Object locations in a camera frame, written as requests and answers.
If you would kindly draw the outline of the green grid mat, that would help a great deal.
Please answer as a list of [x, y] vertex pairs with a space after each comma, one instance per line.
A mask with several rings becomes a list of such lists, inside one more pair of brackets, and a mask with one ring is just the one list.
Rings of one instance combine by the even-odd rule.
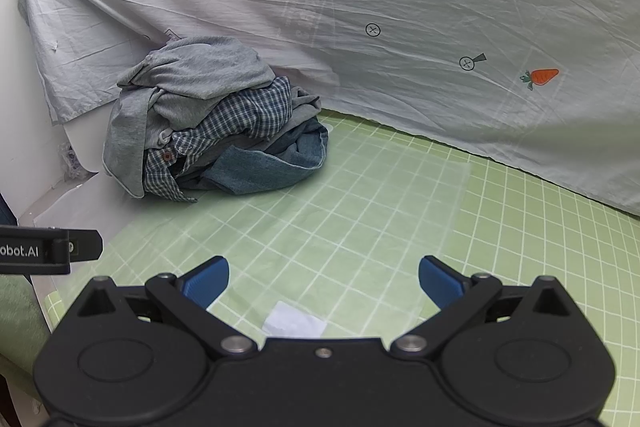
[[293, 187], [190, 202], [133, 199], [106, 176], [66, 193], [43, 225], [99, 230], [101, 258], [67, 277], [1, 283], [2, 367], [29, 382], [44, 336], [90, 277], [138, 285], [214, 257], [230, 284], [212, 306], [257, 340], [279, 303], [328, 337], [391, 340], [431, 317], [420, 259], [508, 285], [556, 277], [604, 340], [616, 382], [602, 419], [639, 421], [639, 222], [550, 182], [454, 148], [325, 113], [322, 170]]

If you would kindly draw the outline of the grey printed bed sheet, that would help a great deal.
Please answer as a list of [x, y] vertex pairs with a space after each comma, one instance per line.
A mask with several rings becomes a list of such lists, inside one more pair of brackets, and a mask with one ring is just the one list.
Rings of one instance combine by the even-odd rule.
[[327, 108], [639, 210], [639, 0], [18, 0], [53, 119], [228, 36]]

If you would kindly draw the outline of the blue plaid shirt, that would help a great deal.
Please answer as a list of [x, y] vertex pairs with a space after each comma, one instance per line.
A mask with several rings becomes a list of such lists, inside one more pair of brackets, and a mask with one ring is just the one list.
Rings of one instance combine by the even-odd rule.
[[273, 138], [292, 112], [292, 87], [283, 76], [274, 78], [267, 87], [230, 94], [195, 127], [172, 132], [163, 145], [145, 153], [145, 193], [173, 202], [192, 202], [183, 194], [179, 176], [224, 140], [246, 138], [260, 143]]

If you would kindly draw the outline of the white paper label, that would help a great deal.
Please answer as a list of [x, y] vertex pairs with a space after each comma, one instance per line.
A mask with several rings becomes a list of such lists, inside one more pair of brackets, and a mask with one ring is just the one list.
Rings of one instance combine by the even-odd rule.
[[314, 339], [326, 330], [326, 321], [278, 301], [262, 324], [268, 337]]

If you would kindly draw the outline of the blue denim jeans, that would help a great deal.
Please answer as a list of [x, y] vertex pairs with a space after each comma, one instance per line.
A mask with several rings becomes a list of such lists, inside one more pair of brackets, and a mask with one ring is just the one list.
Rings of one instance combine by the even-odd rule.
[[226, 147], [209, 165], [178, 179], [187, 190], [218, 188], [233, 195], [281, 190], [319, 171], [328, 153], [329, 131], [312, 117], [285, 132], [265, 150]]

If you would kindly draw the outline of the grey sweatpants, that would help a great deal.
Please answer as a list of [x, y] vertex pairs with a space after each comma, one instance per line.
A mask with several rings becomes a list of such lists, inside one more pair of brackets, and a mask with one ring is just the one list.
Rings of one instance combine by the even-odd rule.
[[103, 166], [132, 197], [144, 196], [145, 157], [166, 150], [177, 131], [195, 128], [227, 96], [268, 86], [272, 69], [230, 37], [184, 38], [150, 52], [117, 80]]

